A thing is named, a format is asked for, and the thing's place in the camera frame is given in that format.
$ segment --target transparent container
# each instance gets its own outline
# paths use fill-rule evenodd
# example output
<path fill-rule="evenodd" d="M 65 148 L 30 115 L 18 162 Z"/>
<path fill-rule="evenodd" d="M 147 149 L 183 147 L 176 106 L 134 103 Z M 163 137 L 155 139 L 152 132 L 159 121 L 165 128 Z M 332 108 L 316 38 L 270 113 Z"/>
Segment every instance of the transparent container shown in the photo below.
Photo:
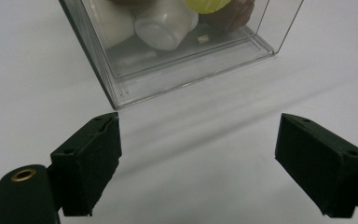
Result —
<path fill-rule="evenodd" d="M 303 0 L 60 2 L 119 109 L 275 55 Z"/>

